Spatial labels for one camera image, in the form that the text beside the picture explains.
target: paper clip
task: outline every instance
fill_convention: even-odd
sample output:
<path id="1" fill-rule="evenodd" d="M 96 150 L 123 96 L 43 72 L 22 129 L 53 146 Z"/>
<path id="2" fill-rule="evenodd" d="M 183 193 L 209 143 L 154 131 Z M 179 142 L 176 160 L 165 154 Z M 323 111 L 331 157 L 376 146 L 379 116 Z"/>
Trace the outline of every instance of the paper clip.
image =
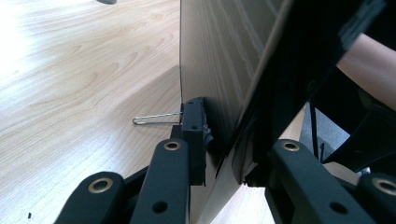
<path id="1" fill-rule="evenodd" d="M 151 115 L 151 116 L 143 116 L 143 117 L 136 117 L 132 119 L 132 123 L 134 125 L 147 125 L 147 124 L 180 124 L 179 122 L 174 122 L 174 121 L 137 121 L 138 119 L 155 119 L 155 118 L 160 118 L 160 117 L 168 117 L 168 116 L 174 116 L 174 115 L 180 115 L 183 114 L 183 112 L 176 112 L 176 113 L 171 113 L 171 114 L 161 114 L 161 115 Z"/>

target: black mechanical part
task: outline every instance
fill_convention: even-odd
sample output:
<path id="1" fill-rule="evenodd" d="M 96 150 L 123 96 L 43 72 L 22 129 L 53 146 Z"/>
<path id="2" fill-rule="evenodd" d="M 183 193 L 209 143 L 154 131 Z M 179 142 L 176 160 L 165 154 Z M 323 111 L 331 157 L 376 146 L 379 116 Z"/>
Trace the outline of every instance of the black mechanical part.
<path id="1" fill-rule="evenodd" d="M 309 102 L 309 112 L 311 114 L 312 147 L 314 149 L 314 156 L 319 160 L 317 112 L 314 98 Z"/>
<path id="2" fill-rule="evenodd" d="M 359 97 L 359 88 L 335 68 L 315 95 L 315 107 L 341 129 L 352 134 L 367 114 Z"/>
<path id="3" fill-rule="evenodd" d="M 188 223 L 189 147 L 178 138 L 161 141 L 154 151 L 131 223 Z"/>
<path id="4" fill-rule="evenodd" d="M 274 169 L 265 194 L 271 211 L 279 214 L 276 223 L 375 223 L 299 142 L 278 140 L 271 162 Z"/>
<path id="5" fill-rule="evenodd" d="M 253 147 L 243 149 L 245 145 L 240 145 L 242 149 L 235 149 L 235 157 L 245 158 L 244 154 L 250 154 L 247 150 L 253 150 L 253 162 L 270 163 L 267 153 L 273 143 L 385 5 L 386 1 L 382 0 L 294 1 L 284 33 L 263 68 L 237 131 L 238 142 L 245 142 L 244 138 L 253 135 Z M 233 164 L 239 183 L 248 174 L 241 167 L 249 166 Z"/>
<path id="6" fill-rule="evenodd" d="M 368 113 L 360 126 L 325 160 L 336 161 L 354 172 L 365 167 L 396 175 L 396 112 L 381 104 L 365 91 L 361 100 Z"/>
<path id="7" fill-rule="evenodd" d="M 204 98 L 189 100 L 183 105 L 181 137 L 188 143 L 190 149 L 190 184 L 192 186 L 205 184 L 205 140 L 208 134 L 210 135 L 206 126 Z"/>
<path id="8" fill-rule="evenodd" d="M 181 138 L 181 125 L 173 125 L 170 138 Z"/>
<path id="9" fill-rule="evenodd" d="M 363 175 L 354 196 L 376 223 L 395 223 L 396 178 L 394 176 Z"/>
<path id="10" fill-rule="evenodd" d="M 135 174 L 125 179 L 125 203 L 123 204 L 122 214 L 120 215 L 120 223 L 129 223 L 132 213 L 136 207 L 137 199 L 139 198 L 140 190 L 149 167 L 145 167 Z"/>
<path id="11" fill-rule="evenodd" d="M 55 223 L 118 222 L 124 188 L 122 176 L 115 173 L 87 177 L 73 191 Z"/>

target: black plastic bracket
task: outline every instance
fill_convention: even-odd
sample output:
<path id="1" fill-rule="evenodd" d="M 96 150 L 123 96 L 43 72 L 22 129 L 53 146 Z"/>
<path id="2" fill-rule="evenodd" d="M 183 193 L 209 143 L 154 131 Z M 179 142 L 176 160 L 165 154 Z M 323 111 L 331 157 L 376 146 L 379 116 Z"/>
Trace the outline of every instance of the black plastic bracket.
<path id="1" fill-rule="evenodd" d="M 265 194 L 276 223 L 375 223 L 303 144 L 278 140 L 271 162 Z"/>
<path id="2" fill-rule="evenodd" d="M 354 172 L 370 166 L 372 171 L 396 175 L 396 112 L 365 91 L 360 97 L 366 117 L 325 163 L 336 161 Z"/>
<path id="3" fill-rule="evenodd" d="M 189 222 L 189 147 L 181 139 L 155 148 L 131 223 Z"/>
<path id="4" fill-rule="evenodd" d="M 198 97 L 183 105 L 181 138 L 189 144 L 190 149 L 190 184 L 205 184 L 206 150 L 205 128 L 206 117 L 204 98 Z"/>
<path id="5" fill-rule="evenodd" d="M 384 174 L 363 175 L 353 195 L 375 219 L 376 223 L 395 222 L 396 178 L 394 176 Z"/>
<path id="6" fill-rule="evenodd" d="M 124 187 L 122 176 L 116 173 L 101 172 L 87 177 L 69 197 L 55 223 L 118 221 Z"/>

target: metal screw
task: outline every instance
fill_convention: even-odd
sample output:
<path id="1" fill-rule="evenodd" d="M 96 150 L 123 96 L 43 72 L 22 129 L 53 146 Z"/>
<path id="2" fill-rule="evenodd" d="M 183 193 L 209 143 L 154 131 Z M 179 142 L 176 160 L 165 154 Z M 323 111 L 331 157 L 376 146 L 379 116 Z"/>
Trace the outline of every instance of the metal screw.
<path id="1" fill-rule="evenodd" d="M 110 189 L 111 186 L 113 186 L 113 180 L 109 177 L 102 177 L 92 181 L 92 183 L 88 186 L 88 190 L 91 193 L 103 193 Z"/>

